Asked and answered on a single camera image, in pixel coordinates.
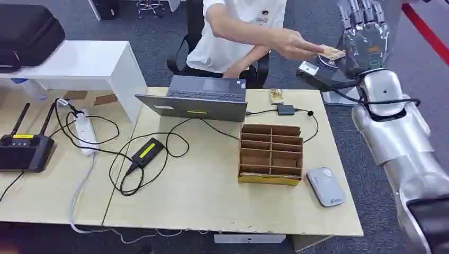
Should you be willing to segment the person's right hand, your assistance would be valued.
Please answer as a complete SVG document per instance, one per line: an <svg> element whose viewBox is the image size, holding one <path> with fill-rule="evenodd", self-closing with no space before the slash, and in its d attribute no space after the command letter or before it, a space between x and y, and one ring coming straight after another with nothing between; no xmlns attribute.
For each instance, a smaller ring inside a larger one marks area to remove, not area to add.
<svg viewBox="0 0 449 254"><path fill-rule="evenodd" d="M289 60L303 61L324 52L322 46L308 42L294 30L272 29L270 37L270 48Z"/></svg>

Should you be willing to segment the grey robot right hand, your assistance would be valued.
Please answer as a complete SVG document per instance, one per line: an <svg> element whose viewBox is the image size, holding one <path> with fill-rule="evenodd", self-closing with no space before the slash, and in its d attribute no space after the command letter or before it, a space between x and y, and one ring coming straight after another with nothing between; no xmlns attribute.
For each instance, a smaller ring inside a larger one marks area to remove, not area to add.
<svg viewBox="0 0 449 254"><path fill-rule="evenodd" d="M382 68L388 56L390 28L378 1L338 1L343 32L337 49L345 56L336 60L348 78Z"/></svg>

